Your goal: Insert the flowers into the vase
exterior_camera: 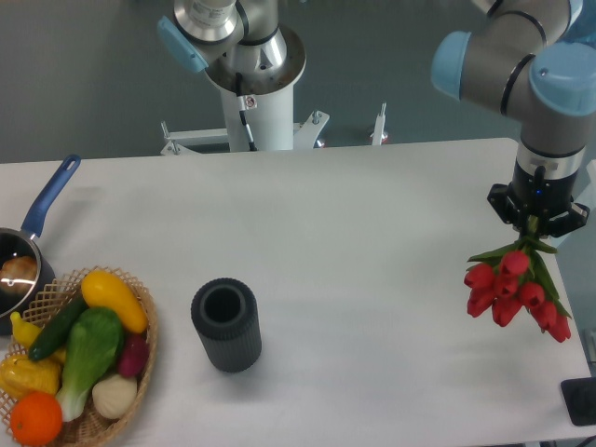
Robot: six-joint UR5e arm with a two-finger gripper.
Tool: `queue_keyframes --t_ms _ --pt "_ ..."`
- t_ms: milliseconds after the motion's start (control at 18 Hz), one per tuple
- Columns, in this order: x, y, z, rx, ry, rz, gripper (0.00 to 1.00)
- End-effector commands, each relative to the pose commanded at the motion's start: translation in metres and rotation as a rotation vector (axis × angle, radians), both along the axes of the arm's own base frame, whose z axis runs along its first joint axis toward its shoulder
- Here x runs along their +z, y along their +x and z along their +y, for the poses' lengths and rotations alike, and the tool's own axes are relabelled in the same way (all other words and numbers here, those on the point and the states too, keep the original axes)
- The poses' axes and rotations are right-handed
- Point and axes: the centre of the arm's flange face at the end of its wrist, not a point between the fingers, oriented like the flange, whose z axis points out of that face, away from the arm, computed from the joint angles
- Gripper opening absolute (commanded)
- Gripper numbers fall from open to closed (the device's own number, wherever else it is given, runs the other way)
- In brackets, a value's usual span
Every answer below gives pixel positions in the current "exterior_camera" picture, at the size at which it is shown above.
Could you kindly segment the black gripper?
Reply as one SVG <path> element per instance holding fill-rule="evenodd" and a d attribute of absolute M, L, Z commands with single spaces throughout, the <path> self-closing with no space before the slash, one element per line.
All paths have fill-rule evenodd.
<path fill-rule="evenodd" d="M 535 216 L 542 237 L 562 237 L 587 223 L 587 207 L 573 199 L 577 171 L 572 156 L 517 156 L 511 183 L 493 184 L 487 200 L 515 231 L 526 231 Z"/>

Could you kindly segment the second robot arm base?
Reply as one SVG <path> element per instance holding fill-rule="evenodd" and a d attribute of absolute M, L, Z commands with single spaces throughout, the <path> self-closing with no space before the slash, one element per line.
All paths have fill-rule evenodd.
<path fill-rule="evenodd" d="M 237 96 L 291 87 L 305 69 L 304 44 L 279 21 L 277 1 L 176 1 L 156 28 L 186 71 Z"/>

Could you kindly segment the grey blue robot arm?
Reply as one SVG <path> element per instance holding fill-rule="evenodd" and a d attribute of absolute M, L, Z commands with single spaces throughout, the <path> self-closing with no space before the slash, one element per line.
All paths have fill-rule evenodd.
<path fill-rule="evenodd" d="M 489 21 L 478 34 L 440 43 L 431 82 L 520 123 L 512 180 L 488 201 L 523 236 L 561 237 L 584 226 L 588 206 L 573 188 L 595 130 L 595 50 L 564 40 L 583 1 L 480 1 Z"/>

